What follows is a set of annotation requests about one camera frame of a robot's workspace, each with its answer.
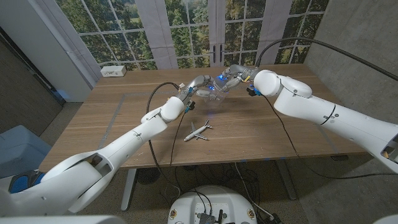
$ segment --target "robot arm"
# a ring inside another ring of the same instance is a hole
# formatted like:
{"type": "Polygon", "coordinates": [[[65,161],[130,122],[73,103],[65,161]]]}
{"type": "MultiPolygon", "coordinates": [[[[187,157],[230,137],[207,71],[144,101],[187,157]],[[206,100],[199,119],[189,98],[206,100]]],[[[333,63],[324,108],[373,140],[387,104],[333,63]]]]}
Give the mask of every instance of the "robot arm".
{"type": "Polygon", "coordinates": [[[0,190],[0,217],[79,212],[108,186],[115,172],[145,142],[166,130],[167,123],[184,110],[192,108],[191,96],[198,87],[212,81],[210,76],[197,77],[165,105],[147,113],[141,125],[100,150],[65,159],[48,171],[40,184],[16,194],[0,190]]]}
{"type": "Polygon", "coordinates": [[[397,124],[380,121],[313,96],[307,84],[269,70],[233,65],[221,75],[233,76],[227,84],[235,83],[236,80],[253,81],[254,87],[262,95],[277,96],[274,107],[279,112],[314,122],[355,142],[398,173],[397,124]]]}

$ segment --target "clear plastic part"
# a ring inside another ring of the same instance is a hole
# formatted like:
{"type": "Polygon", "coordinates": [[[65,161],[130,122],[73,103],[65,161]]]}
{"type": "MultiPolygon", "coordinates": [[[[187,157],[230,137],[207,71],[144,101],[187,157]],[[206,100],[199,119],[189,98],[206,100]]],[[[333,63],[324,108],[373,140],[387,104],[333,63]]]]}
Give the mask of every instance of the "clear plastic part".
{"type": "Polygon", "coordinates": [[[228,95],[228,92],[224,92],[222,90],[228,81],[228,77],[223,77],[222,75],[217,76],[213,82],[213,85],[209,85],[208,87],[210,95],[209,97],[205,98],[205,103],[209,106],[220,105],[228,95]]]}

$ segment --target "door handle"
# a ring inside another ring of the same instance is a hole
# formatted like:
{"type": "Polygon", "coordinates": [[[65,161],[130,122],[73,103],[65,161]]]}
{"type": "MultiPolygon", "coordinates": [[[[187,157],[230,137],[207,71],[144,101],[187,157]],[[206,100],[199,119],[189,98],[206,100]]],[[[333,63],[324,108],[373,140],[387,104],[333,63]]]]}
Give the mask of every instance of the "door handle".
{"type": "Polygon", "coordinates": [[[213,53],[213,63],[216,63],[216,46],[213,46],[213,51],[209,52],[209,54],[213,53]]]}
{"type": "Polygon", "coordinates": [[[220,62],[223,61],[223,45],[220,44],[220,62]]]}

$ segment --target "power strip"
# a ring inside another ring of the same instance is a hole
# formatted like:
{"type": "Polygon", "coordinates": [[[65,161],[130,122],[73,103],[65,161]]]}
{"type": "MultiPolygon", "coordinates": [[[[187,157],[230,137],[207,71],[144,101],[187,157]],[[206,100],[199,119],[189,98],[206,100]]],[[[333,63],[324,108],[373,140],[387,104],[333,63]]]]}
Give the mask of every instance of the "power strip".
{"type": "Polygon", "coordinates": [[[101,73],[104,77],[122,77],[124,74],[126,74],[126,68],[124,65],[104,66],[101,69],[101,73]]]}

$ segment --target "toy airplane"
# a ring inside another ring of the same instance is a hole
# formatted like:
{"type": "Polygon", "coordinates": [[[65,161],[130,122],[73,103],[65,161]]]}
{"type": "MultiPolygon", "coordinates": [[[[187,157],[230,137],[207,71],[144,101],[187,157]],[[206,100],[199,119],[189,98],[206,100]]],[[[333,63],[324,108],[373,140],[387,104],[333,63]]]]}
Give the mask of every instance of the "toy airplane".
{"type": "Polygon", "coordinates": [[[202,126],[201,128],[199,128],[199,129],[196,129],[195,126],[194,126],[193,123],[192,123],[192,131],[191,131],[191,134],[189,134],[189,135],[184,139],[184,141],[188,141],[189,139],[191,139],[191,138],[193,138],[193,137],[196,137],[197,140],[198,140],[199,138],[204,139],[204,140],[207,140],[207,138],[204,137],[203,135],[201,135],[200,133],[201,133],[202,131],[204,131],[206,128],[213,128],[213,127],[211,127],[210,125],[208,125],[208,123],[209,123],[209,120],[207,120],[206,123],[205,123],[205,125],[203,125],[203,126],[202,126]]]}

